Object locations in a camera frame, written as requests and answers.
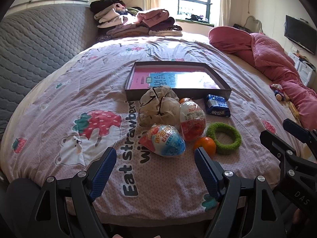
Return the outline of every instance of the pink comforter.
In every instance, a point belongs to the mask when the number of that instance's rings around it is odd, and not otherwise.
[[[217,27],[210,30],[209,42],[225,53],[240,57],[273,83],[281,84],[300,113],[303,127],[317,129],[317,94],[303,85],[294,61],[277,41],[258,33]]]

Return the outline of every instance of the tangerine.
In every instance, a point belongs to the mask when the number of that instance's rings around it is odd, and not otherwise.
[[[203,147],[203,149],[207,152],[208,156],[213,159],[216,154],[216,144],[212,138],[209,137],[201,137],[196,140],[194,144],[194,151],[199,148]]]
[[[180,104],[183,103],[183,102],[187,102],[187,101],[192,101],[190,98],[188,97],[184,97],[180,100]]]

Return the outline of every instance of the window sill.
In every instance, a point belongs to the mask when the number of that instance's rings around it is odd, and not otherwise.
[[[198,21],[193,21],[193,20],[179,20],[175,19],[176,22],[186,22],[186,23],[194,23],[194,24],[199,24],[199,25],[205,25],[209,27],[214,27],[214,24],[208,24],[208,23],[203,23],[203,22],[198,22]]]

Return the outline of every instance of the blue gripper pad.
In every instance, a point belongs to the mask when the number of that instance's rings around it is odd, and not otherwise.
[[[283,121],[283,128],[288,133],[290,133],[295,138],[297,138],[301,143],[309,143],[310,142],[309,131],[304,129],[302,126],[300,126],[296,122],[293,122],[290,119],[285,119]]]
[[[219,169],[203,148],[195,150],[194,159],[209,195],[220,202],[223,196],[221,193],[223,189],[223,177]]]
[[[110,174],[116,164],[117,161],[117,152],[114,148],[111,148],[110,152],[107,154],[107,150],[104,153],[100,160],[103,160],[101,165],[99,166],[98,170],[96,171],[95,175],[91,180],[91,191],[88,197],[93,202],[96,198],[100,197],[107,181],[110,177]]]

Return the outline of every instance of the gray quilted headboard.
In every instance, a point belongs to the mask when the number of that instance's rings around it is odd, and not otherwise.
[[[96,42],[89,7],[52,4],[0,22],[0,141],[15,108],[42,79]]]

